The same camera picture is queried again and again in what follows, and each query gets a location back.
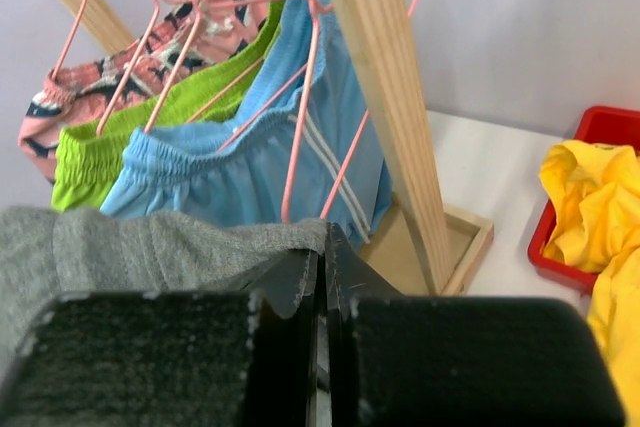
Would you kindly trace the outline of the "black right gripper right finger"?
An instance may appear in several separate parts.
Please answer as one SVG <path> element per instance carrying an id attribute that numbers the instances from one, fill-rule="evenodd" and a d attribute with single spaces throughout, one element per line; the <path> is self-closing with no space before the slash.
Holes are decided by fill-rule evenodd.
<path id="1" fill-rule="evenodd" d="M 552 298 L 399 294 L 330 225 L 336 426 L 622 426 L 585 320 Z"/>

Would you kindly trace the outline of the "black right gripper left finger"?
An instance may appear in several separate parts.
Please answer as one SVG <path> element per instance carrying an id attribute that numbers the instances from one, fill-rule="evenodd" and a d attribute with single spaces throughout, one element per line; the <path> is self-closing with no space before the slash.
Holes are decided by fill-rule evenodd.
<path id="1" fill-rule="evenodd" d="M 61 295 L 1 386 L 5 426 L 311 426 L 319 257 L 238 290 Z"/>

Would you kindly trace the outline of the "grey shorts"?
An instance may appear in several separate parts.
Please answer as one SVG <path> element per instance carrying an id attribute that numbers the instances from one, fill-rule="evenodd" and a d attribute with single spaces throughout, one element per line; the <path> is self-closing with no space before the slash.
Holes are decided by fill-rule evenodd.
<path id="1" fill-rule="evenodd" d="M 180 212 L 123 220 L 11 207 L 1 214 L 1 365 L 61 293 L 239 290 L 289 250 L 323 253 L 326 237 L 320 219 L 219 229 Z"/>

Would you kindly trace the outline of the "yellow shorts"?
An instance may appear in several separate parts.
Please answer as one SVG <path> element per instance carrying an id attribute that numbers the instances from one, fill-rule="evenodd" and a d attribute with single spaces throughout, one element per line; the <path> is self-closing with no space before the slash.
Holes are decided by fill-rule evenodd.
<path id="1" fill-rule="evenodd" d="M 544 257 L 593 274 L 587 323 L 622 400 L 639 423 L 639 156 L 629 145 L 566 140 L 539 179 L 556 215 Z"/>

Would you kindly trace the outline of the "pink wire hanger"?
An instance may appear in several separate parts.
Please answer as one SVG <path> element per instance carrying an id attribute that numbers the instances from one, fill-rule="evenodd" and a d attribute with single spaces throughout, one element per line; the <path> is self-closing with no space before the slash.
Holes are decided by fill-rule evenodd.
<path id="1" fill-rule="evenodd" d="M 286 104 L 296 124 L 283 188 L 284 221 L 317 216 L 374 230 L 391 180 L 330 0 L 288 0 L 281 37 L 295 45 Z"/>

